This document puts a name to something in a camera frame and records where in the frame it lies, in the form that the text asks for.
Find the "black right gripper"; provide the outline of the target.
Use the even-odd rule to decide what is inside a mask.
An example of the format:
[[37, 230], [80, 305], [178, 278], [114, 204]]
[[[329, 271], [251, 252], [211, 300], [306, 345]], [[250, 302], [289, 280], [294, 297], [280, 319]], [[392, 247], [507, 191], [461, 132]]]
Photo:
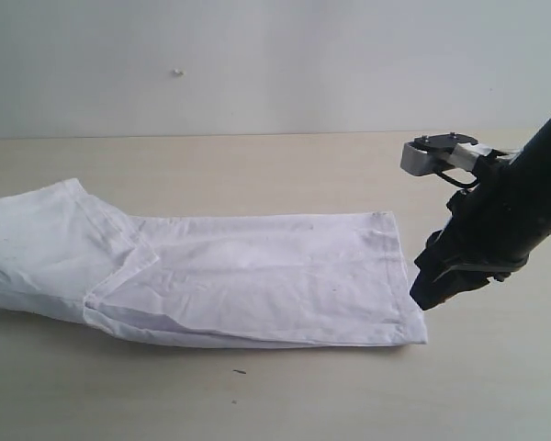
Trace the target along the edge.
[[483, 288], [491, 279], [499, 282], [520, 270], [527, 256], [503, 257], [490, 251], [465, 226], [465, 207], [473, 192], [458, 190], [447, 202], [451, 218], [440, 231], [433, 232], [414, 260], [419, 269], [410, 288], [410, 297], [428, 311], [455, 294]]

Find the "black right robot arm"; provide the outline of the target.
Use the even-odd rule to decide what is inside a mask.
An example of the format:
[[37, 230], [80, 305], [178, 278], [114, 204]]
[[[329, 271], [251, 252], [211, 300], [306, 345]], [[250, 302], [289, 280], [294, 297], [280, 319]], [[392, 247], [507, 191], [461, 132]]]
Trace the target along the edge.
[[504, 281], [551, 234], [551, 118], [513, 153], [456, 132], [421, 136], [404, 144], [400, 167], [457, 189], [449, 221], [414, 261], [410, 296], [424, 311]]

